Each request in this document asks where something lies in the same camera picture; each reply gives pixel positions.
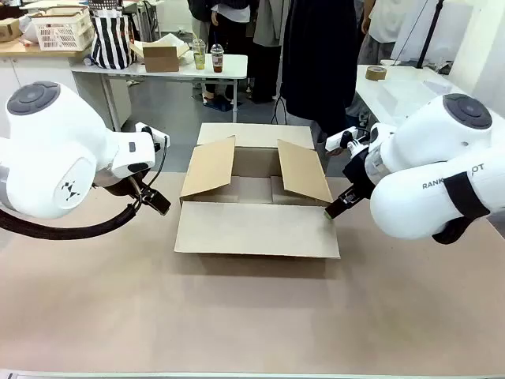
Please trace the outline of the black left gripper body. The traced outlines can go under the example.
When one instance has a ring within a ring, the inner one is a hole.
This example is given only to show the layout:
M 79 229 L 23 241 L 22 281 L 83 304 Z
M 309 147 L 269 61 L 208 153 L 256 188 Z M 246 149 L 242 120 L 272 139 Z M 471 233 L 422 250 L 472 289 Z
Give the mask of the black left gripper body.
M 143 182 L 143 179 L 148 172 L 149 169 L 139 171 L 128 178 L 118 178 L 111 171 L 103 169 L 96 173 L 92 186 L 104 188 L 110 194 L 117 197 L 135 197 L 147 186 Z

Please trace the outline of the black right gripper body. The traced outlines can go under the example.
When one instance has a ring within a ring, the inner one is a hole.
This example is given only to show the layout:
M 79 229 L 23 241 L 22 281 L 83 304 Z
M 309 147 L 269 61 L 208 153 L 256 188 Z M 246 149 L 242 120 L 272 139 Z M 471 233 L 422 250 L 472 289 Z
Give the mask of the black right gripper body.
M 376 187 L 365 170 L 365 159 L 367 156 L 368 148 L 365 148 L 356 154 L 342 171 L 352 184 L 350 190 L 355 196 L 371 196 L 372 191 Z

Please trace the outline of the brown cardboard shipping box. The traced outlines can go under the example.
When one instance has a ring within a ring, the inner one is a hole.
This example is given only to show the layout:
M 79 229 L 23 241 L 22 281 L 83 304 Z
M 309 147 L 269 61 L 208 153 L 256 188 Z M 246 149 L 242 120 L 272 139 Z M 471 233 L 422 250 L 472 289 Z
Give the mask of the brown cardboard shipping box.
M 307 126 L 204 123 L 175 251 L 338 259 L 333 201 Z

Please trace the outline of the small open cardboard box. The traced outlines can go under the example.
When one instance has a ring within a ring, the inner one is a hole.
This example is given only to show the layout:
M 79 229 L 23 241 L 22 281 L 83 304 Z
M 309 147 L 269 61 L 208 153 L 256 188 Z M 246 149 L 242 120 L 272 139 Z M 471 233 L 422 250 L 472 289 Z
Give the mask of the small open cardboard box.
M 148 73 L 179 71 L 180 59 L 189 51 L 189 45 L 172 33 L 151 43 L 135 40 L 129 46 L 144 62 Z

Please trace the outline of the person in dark CGP sweatshirt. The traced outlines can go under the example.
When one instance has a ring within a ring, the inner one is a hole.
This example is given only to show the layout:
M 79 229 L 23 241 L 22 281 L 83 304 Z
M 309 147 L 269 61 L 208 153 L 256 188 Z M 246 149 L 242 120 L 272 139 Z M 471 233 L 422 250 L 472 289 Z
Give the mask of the person in dark CGP sweatshirt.
M 356 81 L 354 0 L 291 0 L 282 45 L 287 112 L 336 134 L 345 129 Z

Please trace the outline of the bystander in white shirt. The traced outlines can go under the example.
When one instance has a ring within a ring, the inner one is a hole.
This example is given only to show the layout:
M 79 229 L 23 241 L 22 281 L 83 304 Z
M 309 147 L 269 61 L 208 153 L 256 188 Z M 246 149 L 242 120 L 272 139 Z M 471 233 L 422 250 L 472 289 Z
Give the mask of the bystander in white shirt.
M 411 0 L 363 0 L 361 32 L 364 34 L 357 56 L 358 65 L 378 65 L 389 59 Z

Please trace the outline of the black white striped bag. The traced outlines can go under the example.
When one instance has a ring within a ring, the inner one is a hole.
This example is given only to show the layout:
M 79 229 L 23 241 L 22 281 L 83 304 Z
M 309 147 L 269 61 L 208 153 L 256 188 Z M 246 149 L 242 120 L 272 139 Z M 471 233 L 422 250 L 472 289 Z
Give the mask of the black white striped bag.
M 95 31 L 91 60 L 102 69 L 123 70 L 135 61 L 133 30 L 127 16 L 91 17 Z

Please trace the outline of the plastic cup green drink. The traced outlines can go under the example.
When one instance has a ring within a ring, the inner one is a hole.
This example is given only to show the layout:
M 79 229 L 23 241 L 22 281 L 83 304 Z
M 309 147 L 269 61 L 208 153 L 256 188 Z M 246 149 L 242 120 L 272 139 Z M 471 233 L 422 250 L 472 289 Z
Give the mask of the plastic cup green drink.
M 193 59 L 195 63 L 195 67 L 197 70 L 204 70 L 205 69 L 205 55 L 206 55 L 206 50 L 207 46 L 206 43 L 199 38 L 193 39 L 192 42 L 192 49 L 193 49 Z

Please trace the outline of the white cabinet wooden top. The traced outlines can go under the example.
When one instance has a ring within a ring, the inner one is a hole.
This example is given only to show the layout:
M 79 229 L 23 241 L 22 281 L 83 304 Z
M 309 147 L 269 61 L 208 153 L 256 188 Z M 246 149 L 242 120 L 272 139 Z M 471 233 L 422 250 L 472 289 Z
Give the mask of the white cabinet wooden top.
M 124 124 L 132 114 L 128 85 L 124 79 L 102 78 L 94 73 L 74 73 L 71 66 L 82 63 L 84 51 L 42 51 L 26 47 L 20 40 L 0 43 L 0 137 L 9 136 L 5 105 L 23 85 L 34 81 L 62 83 L 79 94 L 113 128 L 113 118 Z

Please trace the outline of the plastic cup brown drink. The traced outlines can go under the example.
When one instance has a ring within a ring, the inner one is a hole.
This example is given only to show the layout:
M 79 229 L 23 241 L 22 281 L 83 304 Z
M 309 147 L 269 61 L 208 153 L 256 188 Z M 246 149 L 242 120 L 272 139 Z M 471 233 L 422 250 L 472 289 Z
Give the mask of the plastic cup brown drink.
M 221 73 L 223 71 L 223 47 L 219 43 L 213 44 L 211 46 L 210 54 L 214 72 Z

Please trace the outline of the black stand pole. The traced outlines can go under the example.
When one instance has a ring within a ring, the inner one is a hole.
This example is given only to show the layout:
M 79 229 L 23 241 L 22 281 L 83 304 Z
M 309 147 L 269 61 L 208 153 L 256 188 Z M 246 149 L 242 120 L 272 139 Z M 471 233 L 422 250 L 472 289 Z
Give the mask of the black stand pole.
M 432 17 L 432 21 L 431 21 L 431 24 L 429 26 L 428 33 L 427 33 L 424 45 L 423 45 L 422 50 L 421 50 L 420 57 L 417 60 L 417 64 L 416 64 L 416 68 L 417 69 L 421 69 L 423 67 L 423 64 L 424 64 L 424 61 L 425 61 L 425 57 L 426 57 L 426 54 L 428 52 L 429 45 L 430 45 L 430 43 L 432 41 L 432 37 L 433 37 L 434 31 L 436 29 L 437 22 L 439 20 L 440 13 L 441 13 L 441 10 L 443 8 L 443 3 L 444 3 L 444 0 L 438 0 L 437 3 L 436 3 L 435 11 L 434 11 L 434 14 L 433 14 L 433 17 Z

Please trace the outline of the bystander in grey coat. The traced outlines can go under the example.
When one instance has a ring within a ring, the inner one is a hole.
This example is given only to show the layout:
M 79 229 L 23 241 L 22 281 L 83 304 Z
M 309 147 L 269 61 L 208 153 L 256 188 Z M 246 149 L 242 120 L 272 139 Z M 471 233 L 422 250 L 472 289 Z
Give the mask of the bystander in grey coat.
M 277 93 L 284 0 L 259 0 L 254 46 L 252 101 L 269 103 Z

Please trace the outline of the white plastic basket crate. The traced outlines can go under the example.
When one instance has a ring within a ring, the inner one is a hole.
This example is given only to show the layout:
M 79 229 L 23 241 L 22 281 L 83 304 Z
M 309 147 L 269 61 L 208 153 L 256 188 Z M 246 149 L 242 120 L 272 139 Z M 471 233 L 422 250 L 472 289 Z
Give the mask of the white plastic basket crate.
M 87 6 L 53 6 L 31 19 L 42 51 L 83 51 L 94 39 Z

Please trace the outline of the bystander in black clothes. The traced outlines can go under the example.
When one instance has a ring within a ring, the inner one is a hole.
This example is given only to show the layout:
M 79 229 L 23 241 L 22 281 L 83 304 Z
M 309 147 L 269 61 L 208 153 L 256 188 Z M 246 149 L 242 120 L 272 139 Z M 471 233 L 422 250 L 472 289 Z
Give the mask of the bystander in black clothes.
M 193 35 L 211 52 L 220 44 L 225 54 L 244 54 L 246 29 L 259 0 L 186 0 L 192 16 Z

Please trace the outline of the small brown cardboard carton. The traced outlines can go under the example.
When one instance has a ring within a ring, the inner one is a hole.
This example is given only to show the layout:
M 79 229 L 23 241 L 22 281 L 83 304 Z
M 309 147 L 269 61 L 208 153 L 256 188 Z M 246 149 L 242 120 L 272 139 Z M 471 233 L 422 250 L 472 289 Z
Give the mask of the small brown cardboard carton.
M 0 43 L 9 42 L 21 36 L 18 18 L 0 20 Z

